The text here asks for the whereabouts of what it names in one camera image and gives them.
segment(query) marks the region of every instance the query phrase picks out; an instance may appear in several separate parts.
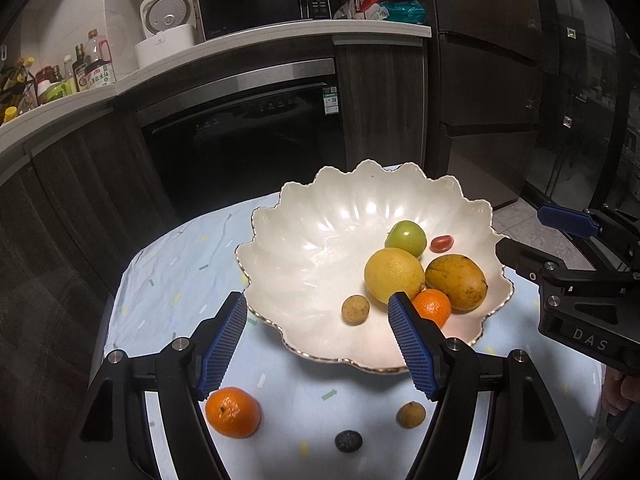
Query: table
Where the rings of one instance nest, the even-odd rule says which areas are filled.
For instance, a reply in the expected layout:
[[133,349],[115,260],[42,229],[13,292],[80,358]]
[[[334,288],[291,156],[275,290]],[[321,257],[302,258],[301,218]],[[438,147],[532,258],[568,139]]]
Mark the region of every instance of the table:
[[[235,249],[252,239],[251,212],[277,201],[274,193],[211,212],[140,251],[122,276],[104,354],[115,348],[132,357],[158,352],[176,336],[190,336],[201,320],[213,317],[230,291],[248,284],[236,263]],[[515,293],[485,322],[476,349],[506,356],[513,348],[524,348],[531,355],[558,407],[579,465],[596,430],[602,367],[542,337],[537,331],[537,287],[511,269],[506,275]],[[260,428],[248,439],[234,440],[212,430],[232,479],[404,479],[434,410],[408,374],[377,376],[349,365],[305,360],[288,351],[278,332],[252,314],[222,386],[247,391],[263,412]],[[471,480],[476,471],[488,395],[478,398],[461,480]],[[148,393],[146,400],[162,478],[175,479],[158,395]],[[410,400],[426,407],[428,420],[404,430],[395,417]],[[342,430],[357,430],[363,436],[358,452],[347,455],[336,449],[334,437]]]

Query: bowl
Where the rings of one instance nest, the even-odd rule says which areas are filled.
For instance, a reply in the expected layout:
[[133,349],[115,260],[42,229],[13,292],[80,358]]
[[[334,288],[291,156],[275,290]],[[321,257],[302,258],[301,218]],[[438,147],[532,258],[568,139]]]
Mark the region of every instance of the bowl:
[[[432,180],[413,163],[393,171],[372,160],[351,173],[322,168],[311,184],[287,182],[275,207],[254,210],[254,239],[236,249],[249,280],[249,309],[302,357],[374,373],[406,371],[386,305],[365,288],[364,267],[393,225],[409,219],[428,240],[452,235],[446,254],[464,254],[484,272],[484,301],[471,312],[452,314],[442,328],[446,337],[473,345],[484,320],[513,294],[495,256],[504,235],[492,228],[492,213],[487,201],[464,198],[455,177]],[[437,256],[427,248],[419,260],[426,268]],[[358,326],[341,317],[342,302],[353,294],[371,302],[369,317]]]

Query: lemon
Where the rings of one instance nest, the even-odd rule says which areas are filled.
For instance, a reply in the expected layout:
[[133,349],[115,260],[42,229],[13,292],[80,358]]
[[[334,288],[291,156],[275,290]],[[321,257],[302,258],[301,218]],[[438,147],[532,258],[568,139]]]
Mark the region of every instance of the lemon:
[[424,271],[418,258],[402,249],[380,249],[364,267],[364,283],[373,297],[387,303],[396,292],[410,300],[424,288]]

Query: screw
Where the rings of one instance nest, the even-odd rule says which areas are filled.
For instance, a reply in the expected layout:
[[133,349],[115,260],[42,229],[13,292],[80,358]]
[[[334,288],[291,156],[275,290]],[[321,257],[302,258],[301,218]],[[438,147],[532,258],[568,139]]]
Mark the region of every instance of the screw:
[[516,359],[517,362],[523,363],[524,361],[529,359],[529,356],[524,350],[520,350],[518,348],[513,351],[513,358]]
[[549,296],[548,298],[546,298],[546,304],[549,304],[551,306],[558,306],[560,304],[560,298],[558,298],[557,296]]
[[460,341],[460,339],[458,339],[457,337],[450,337],[449,339],[447,339],[447,347],[450,350],[458,351],[462,348],[462,341]]
[[122,352],[122,350],[114,350],[113,352],[109,352],[109,355],[107,355],[107,360],[111,364],[116,364],[122,361],[123,357],[124,353]]
[[171,343],[171,348],[177,350],[178,352],[184,350],[189,346],[189,338],[188,337],[179,337],[178,339],[174,339]]

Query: black round object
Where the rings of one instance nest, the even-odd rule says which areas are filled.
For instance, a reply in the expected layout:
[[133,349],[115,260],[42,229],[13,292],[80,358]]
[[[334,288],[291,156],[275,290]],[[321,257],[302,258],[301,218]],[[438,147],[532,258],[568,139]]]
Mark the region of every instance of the black round object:
[[353,453],[362,447],[362,436],[357,431],[341,431],[335,436],[335,447],[343,453]]

